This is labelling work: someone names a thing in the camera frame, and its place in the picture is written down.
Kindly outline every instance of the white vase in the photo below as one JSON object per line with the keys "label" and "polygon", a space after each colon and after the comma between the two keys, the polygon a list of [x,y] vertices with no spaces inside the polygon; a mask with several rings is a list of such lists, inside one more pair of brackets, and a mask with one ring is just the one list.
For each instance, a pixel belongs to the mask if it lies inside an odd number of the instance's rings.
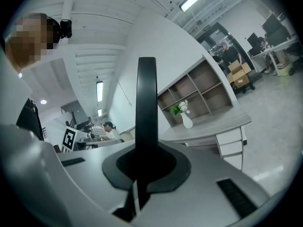
{"label": "white vase", "polygon": [[183,119],[183,124],[184,127],[187,129],[190,129],[191,127],[193,127],[193,122],[191,121],[191,119],[186,115],[185,112],[181,113],[182,119]]}

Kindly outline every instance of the black door frame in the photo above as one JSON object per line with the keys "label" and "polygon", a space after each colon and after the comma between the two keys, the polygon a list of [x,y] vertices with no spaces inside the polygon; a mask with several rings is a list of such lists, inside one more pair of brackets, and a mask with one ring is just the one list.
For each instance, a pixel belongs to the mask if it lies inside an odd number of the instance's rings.
{"label": "black door frame", "polygon": [[220,30],[225,36],[228,36],[233,43],[233,46],[240,52],[241,56],[244,58],[244,61],[250,66],[252,70],[255,69],[254,65],[252,64],[250,57],[246,54],[243,50],[242,46],[238,43],[238,41],[224,28],[219,22],[216,22],[213,26],[211,26],[206,32],[204,32],[197,41],[202,43],[203,41],[207,40],[211,34],[215,31]]}

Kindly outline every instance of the open cardboard box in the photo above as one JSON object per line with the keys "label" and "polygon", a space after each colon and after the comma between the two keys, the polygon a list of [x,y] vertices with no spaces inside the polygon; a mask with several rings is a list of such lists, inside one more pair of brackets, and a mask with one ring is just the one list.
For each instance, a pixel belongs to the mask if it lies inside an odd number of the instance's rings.
{"label": "open cardboard box", "polygon": [[234,82],[237,88],[240,88],[250,82],[246,74],[249,73],[251,69],[247,63],[240,65],[238,61],[234,61],[228,68],[231,71],[226,76],[229,83]]}

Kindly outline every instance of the exit sign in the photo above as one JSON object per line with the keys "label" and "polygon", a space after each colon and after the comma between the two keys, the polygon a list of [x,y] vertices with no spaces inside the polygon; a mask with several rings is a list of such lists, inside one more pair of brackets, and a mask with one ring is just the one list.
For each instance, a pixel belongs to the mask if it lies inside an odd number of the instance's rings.
{"label": "exit sign", "polygon": [[205,32],[205,31],[207,31],[207,30],[209,30],[210,29],[210,25],[207,25],[204,29],[203,29],[203,31]]}

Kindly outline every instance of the striped shirt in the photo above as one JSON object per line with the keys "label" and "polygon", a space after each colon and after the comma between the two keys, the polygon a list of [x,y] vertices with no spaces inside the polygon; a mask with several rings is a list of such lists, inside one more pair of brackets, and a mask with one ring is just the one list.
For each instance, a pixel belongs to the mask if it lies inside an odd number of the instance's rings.
{"label": "striped shirt", "polygon": [[99,140],[101,140],[102,137],[107,137],[103,126],[92,126],[91,132],[95,135],[95,138]]}

